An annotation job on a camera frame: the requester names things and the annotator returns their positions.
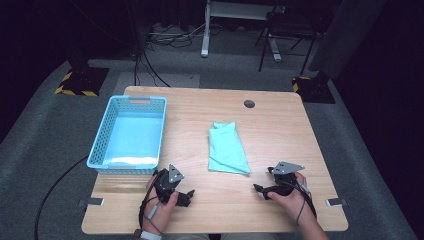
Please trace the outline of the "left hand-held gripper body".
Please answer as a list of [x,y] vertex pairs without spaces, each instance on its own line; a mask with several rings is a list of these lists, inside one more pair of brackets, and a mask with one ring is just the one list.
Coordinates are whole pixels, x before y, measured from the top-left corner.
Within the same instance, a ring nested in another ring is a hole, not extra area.
[[184,178],[185,176],[173,164],[159,171],[153,183],[159,201],[163,204],[167,203],[175,188]]

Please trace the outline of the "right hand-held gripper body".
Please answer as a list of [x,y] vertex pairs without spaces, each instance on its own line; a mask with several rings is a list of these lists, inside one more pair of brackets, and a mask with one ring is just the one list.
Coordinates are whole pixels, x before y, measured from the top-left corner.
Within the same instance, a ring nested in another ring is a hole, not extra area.
[[281,196],[290,195],[294,189],[299,190],[300,186],[295,173],[303,169],[303,165],[280,161],[274,167],[273,174],[271,174],[274,177],[276,185],[268,187],[267,190]]

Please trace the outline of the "mint green t-shirt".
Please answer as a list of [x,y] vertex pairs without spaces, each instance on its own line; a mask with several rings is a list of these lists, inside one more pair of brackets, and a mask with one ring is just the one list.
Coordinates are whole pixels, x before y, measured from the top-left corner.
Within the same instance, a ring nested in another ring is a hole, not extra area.
[[251,173],[235,122],[212,123],[209,130],[208,169],[243,175]]

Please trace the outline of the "person's right hand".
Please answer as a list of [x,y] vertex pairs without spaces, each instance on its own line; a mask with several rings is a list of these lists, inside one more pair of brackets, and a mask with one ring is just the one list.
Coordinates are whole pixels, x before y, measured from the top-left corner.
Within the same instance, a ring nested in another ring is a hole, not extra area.
[[311,230],[317,220],[306,203],[301,192],[293,190],[288,196],[281,196],[275,192],[267,194],[269,198],[281,205],[287,215],[296,222],[301,229]]

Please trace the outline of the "person's left hand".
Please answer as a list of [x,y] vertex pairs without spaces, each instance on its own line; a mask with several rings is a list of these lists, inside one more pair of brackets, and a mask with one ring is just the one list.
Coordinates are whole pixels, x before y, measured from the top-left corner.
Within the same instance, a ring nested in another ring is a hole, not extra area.
[[161,203],[157,198],[157,193],[153,187],[154,180],[153,176],[146,188],[150,191],[143,213],[143,224],[142,229],[157,235],[162,235],[173,214],[173,209],[176,206],[179,192],[175,191],[170,196],[169,201],[166,204]]

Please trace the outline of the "white wristwatch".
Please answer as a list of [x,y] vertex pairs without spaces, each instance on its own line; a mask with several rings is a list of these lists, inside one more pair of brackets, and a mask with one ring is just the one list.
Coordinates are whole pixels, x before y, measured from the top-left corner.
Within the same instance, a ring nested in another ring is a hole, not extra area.
[[162,237],[160,235],[141,229],[136,229],[134,231],[134,236],[141,240],[162,240]]

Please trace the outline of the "light blue plastic basket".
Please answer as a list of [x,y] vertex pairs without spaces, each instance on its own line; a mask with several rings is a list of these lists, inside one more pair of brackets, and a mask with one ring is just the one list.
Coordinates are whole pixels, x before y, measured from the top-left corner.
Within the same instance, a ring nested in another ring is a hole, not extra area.
[[99,174],[152,174],[159,165],[167,99],[109,99],[86,165]]

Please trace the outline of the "black yellow striped stand base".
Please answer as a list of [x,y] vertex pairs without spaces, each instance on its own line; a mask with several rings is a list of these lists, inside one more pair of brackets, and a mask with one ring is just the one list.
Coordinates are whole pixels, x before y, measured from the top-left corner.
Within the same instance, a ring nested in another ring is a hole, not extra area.
[[322,84],[313,78],[296,76],[292,78],[293,91],[304,103],[334,104],[335,99],[327,84]]
[[108,73],[108,68],[89,67],[87,71],[70,69],[55,90],[55,94],[99,96]]

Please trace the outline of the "black stand pole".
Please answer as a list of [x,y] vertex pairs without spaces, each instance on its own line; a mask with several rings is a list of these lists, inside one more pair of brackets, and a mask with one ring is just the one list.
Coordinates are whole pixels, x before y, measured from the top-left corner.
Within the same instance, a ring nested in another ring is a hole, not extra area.
[[141,65],[147,68],[147,73],[153,78],[153,84],[157,86],[156,81],[159,80],[166,87],[169,84],[164,81],[151,65],[146,53],[145,48],[148,44],[150,31],[152,28],[152,22],[149,20],[149,16],[145,16],[147,11],[143,8],[145,5],[144,0],[125,0],[127,6],[127,12],[129,17],[130,29],[133,39],[133,53],[132,58],[134,61],[133,68],[133,81],[135,86],[141,85],[141,79],[139,77],[139,67]]

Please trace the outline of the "grey curtain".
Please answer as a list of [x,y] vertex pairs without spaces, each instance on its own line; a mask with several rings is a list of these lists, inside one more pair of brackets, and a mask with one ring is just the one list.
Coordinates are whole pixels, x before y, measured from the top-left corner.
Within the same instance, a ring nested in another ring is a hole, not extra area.
[[308,67],[315,81],[337,79],[376,22],[387,0],[342,0]]

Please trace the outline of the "black metal chair frame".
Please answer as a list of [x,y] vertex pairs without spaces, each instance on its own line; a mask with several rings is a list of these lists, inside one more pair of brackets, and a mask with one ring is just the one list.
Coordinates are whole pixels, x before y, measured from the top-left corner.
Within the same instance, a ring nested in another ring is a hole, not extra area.
[[262,38],[265,39],[258,71],[262,71],[265,53],[271,46],[272,39],[295,38],[297,42],[291,46],[291,49],[294,49],[304,39],[310,39],[311,42],[300,70],[300,74],[303,74],[318,35],[319,23],[318,12],[311,7],[282,6],[282,10],[278,10],[277,6],[274,6],[270,12],[266,13],[264,28],[255,42],[255,45],[258,45]]

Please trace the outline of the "white desk frame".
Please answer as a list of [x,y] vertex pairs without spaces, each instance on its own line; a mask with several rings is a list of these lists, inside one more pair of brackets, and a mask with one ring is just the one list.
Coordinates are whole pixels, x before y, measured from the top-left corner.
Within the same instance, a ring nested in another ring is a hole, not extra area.
[[203,34],[200,55],[206,58],[209,55],[210,23],[213,17],[235,18],[247,20],[265,20],[266,14],[273,9],[269,5],[248,3],[219,2],[207,0],[205,6],[205,29]]

